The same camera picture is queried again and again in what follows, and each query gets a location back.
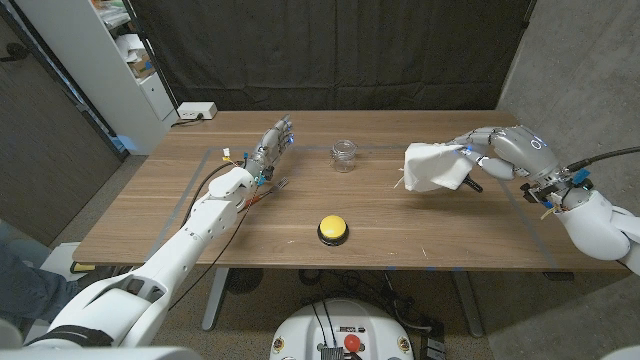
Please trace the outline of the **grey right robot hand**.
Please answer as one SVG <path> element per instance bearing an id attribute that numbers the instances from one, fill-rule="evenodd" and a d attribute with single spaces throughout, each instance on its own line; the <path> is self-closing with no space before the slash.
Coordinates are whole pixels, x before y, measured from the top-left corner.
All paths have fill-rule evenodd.
<path id="1" fill-rule="evenodd" d="M 549 185 L 560 179 L 559 161 L 552 150 L 523 125 L 477 128 L 447 145 L 461 145 L 458 153 L 500 180 L 520 176 Z"/>

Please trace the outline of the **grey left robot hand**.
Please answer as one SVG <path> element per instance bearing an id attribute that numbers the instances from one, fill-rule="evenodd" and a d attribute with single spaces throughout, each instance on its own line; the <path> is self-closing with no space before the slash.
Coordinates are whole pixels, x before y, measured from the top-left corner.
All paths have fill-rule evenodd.
<path id="1" fill-rule="evenodd" d="M 245 166 L 256 180 L 270 180 L 273 177 L 274 168 L 281 155 L 294 142 L 292 127 L 290 115 L 286 114 L 269 128 L 257 143 Z"/>

